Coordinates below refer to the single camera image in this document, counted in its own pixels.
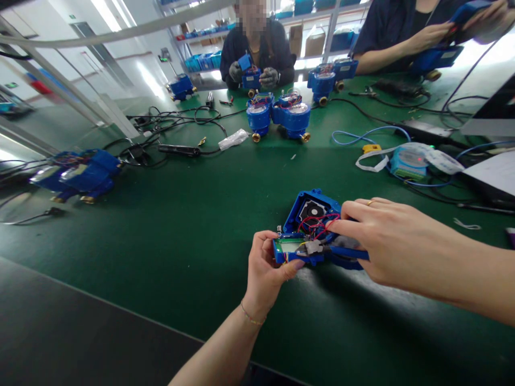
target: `black jacket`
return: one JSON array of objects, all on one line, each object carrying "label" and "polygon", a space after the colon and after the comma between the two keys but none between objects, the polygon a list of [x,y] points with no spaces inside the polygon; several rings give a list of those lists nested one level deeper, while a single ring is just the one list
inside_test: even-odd
[{"label": "black jacket", "polygon": [[[222,49],[222,60],[220,62],[220,72],[222,80],[227,83],[227,87],[231,90],[238,88],[238,83],[234,82],[229,75],[229,67],[243,55],[245,52],[251,52],[248,46],[247,37],[243,34],[241,23],[237,23],[236,27],[229,32]],[[267,30],[261,36],[261,47],[259,51],[259,63],[254,63],[261,71],[266,67],[276,69],[281,77],[279,86],[293,82],[295,70],[293,65],[295,56],[290,51],[290,43],[286,38],[283,25],[276,20],[267,20]]]}]

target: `clear plastic bag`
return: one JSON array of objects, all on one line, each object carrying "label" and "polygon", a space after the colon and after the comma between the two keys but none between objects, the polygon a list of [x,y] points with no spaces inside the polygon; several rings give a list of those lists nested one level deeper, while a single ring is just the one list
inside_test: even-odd
[{"label": "clear plastic bag", "polygon": [[218,142],[218,146],[220,147],[220,150],[224,151],[231,146],[239,145],[247,138],[248,133],[244,129],[239,129],[233,135],[228,136],[227,138],[222,139],[220,142]]}]

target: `work glove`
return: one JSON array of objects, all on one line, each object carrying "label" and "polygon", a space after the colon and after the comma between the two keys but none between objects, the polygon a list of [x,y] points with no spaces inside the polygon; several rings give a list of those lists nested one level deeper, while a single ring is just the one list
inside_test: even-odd
[{"label": "work glove", "polygon": [[261,86],[269,90],[277,86],[278,81],[279,73],[272,67],[266,67],[261,76],[259,77],[259,83],[261,83]]},{"label": "work glove", "polygon": [[231,64],[231,67],[229,68],[229,75],[236,83],[241,83],[241,76],[243,75],[243,71],[241,70],[241,67],[237,61]]}]

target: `cardboard box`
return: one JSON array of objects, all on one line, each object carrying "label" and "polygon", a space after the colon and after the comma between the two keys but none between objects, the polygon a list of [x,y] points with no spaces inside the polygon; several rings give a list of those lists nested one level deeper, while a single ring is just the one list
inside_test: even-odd
[{"label": "cardboard box", "polygon": [[306,53],[305,56],[317,56],[322,55],[323,46],[326,42],[325,32],[315,32],[314,27],[311,30],[310,35],[306,39]]},{"label": "cardboard box", "polygon": [[297,58],[300,58],[300,51],[302,50],[302,30],[302,24],[290,27],[290,51],[297,55]]}]

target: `blue electronic device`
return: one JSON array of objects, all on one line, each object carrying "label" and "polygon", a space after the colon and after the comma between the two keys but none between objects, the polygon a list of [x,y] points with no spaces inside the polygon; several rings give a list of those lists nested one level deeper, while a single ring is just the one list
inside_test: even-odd
[{"label": "blue electronic device", "polygon": [[306,132],[310,115],[311,107],[302,102],[298,92],[281,95],[272,108],[273,122],[286,129],[288,138],[301,139],[304,143],[311,138],[311,134]]},{"label": "blue electronic device", "polygon": [[334,63],[322,63],[308,74],[307,88],[313,90],[313,101],[325,106],[333,89],[342,91],[344,79],[351,79],[356,74],[358,61],[341,59]]},{"label": "blue electronic device", "polygon": [[238,64],[243,71],[243,75],[241,77],[241,87],[248,89],[248,97],[253,98],[261,88],[261,83],[259,83],[261,69],[253,65],[252,57],[249,54],[245,54],[239,58]]},{"label": "blue electronic device", "polygon": [[427,174],[428,163],[425,154],[417,149],[399,146],[390,161],[390,172],[414,181],[422,180]]},{"label": "blue electronic device", "polygon": [[248,125],[253,132],[252,140],[256,143],[268,133],[274,100],[272,93],[258,93],[247,102]]},{"label": "blue electronic device", "polygon": [[449,34],[437,46],[420,53],[411,64],[409,72],[430,81],[439,79],[442,73],[436,69],[451,67],[464,49],[463,46],[453,44],[456,35],[472,16],[491,4],[487,0],[474,0],[459,7],[450,20],[455,25]]},{"label": "blue electronic device", "polygon": [[193,95],[197,91],[192,80],[184,73],[177,75],[177,80],[168,86],[172,90],[173,95],[170,98],[173,101],[185,101],[188,95]]},{"label": "blue electronic device", "polygon": [[315,266],[330,259],[350,270],[361,270],[357,259],[368,259],[368,253],[357,250],[357,240],[325,230],[327,224],[340,217],[339,203],[322,194],[320,189],[301,191],[284,224],[279,238],[274,240],[274,256],[279,264],[301,259]]},{"label": "blue electronic device", "polygon": [[40,170],[31,183],[59,192],[52,198],[58,203],[70,197],[84,194],[81,200],[93,204],[113,186],[112,177],[120,173],[122,162],[101,149],[90,149],[77,154],[62,152],[52,158],[52,165]]}]

